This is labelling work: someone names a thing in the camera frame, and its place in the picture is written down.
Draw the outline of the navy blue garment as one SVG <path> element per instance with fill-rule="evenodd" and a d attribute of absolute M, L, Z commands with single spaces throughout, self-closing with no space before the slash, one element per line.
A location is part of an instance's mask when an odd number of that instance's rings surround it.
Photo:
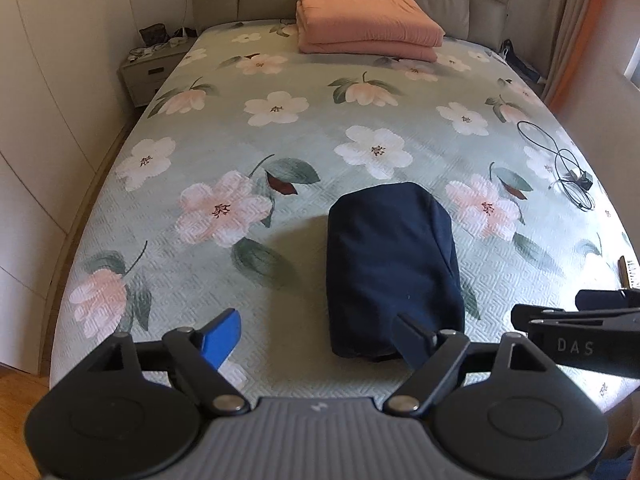
<path fill-rule="evenodd" d="M 437 333 L 463 330 L 465 306 L 451 219 L 413 182 L 340 197 L 328 215 L 326 304 L 341 358 L 397 359 L 393 325 L 406 314 Z"/>

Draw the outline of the floral green bed sheet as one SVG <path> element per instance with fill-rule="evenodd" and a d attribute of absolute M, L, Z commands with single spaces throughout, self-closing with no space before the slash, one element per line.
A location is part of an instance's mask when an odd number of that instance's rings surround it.
<path fill-rule="evenodd" d="M 292 25 L 203 32 L 132 129 L 70 270 L 51 358 L 59 382 L 115 330 L 136 341 L 233 308 L 222 370 L 244 396 L 370 396 L 401 362 L 330 348 L 326 220 L 343 195 L 413 182 L 444 206 L 465 330 L 496 341 L 514 304 L 570 309 L 615 288 L 634 248 L 587 161 L 495 52 L 446 39 L 424 63 L 305 54 Z"/>

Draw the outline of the beige nightstand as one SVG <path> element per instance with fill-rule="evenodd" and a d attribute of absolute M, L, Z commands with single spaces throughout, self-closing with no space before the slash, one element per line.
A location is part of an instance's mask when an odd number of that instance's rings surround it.
<path fill-rule="evenodd" d="M 174 38 L 166 44 L 137 49 L 122 61 L 119 76 L 135 108 L 152 101 L 156 92 L 195 44 L 194 38 Z"/>

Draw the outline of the white wardrobe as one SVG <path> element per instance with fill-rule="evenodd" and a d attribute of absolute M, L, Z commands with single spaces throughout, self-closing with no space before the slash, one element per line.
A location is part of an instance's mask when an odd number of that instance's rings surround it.
<path fill-rule="evenodd" d="M 56 267 L 132 113 L 119 65 L 190 0 L 1 0 L 1 361 L 37 373 Z"/>

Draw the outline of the dark bag beside bed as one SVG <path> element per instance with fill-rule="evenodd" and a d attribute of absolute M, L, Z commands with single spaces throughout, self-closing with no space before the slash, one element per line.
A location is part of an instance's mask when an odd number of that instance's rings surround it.
<path fill-rule="evenodd" d="M 545 84 L 546 78 L 535 70 L 533 66 L 526 63 L 519 58 L 514 50 L 512 41 L 510 39 L 503 40 L 500 49 L 498 51 L 500 58 L 506 61 L 512 70 L 515 70 L 521 77 L 531 82 L 532 84 Z"/>

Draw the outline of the clutter on nightstand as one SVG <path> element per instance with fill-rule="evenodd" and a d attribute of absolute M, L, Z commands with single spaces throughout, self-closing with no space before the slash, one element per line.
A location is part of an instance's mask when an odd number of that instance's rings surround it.
<path fill-rule="evenodd" d="M 129 51 L 127 61 L 130 63 L 140 58 L 147 58 L 159 50 L 181 46 L 198 36 L 196 30 L 189 27 L 180 27 L 169 35 L 166 26 L 162 23 L 139 29 L 139 35 L 143 46 Z"/>

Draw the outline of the folded pink blanket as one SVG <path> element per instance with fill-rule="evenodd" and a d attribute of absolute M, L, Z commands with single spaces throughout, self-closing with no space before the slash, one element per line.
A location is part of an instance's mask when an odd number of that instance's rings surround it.
<path fill-rule="evenodd" d="M 414 0 L 297 0 L 298 48 L 436 60 L 445 31 Z"/>

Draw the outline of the beige curtain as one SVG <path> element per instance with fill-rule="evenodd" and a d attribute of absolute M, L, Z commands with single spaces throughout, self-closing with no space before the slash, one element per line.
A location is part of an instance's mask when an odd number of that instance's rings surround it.
<path fill-rule="evenodd" d="M 541 99 L 557 113 L 600 20 L 605 0 L 548 0 L 536 63 L 544 76 Z"/>

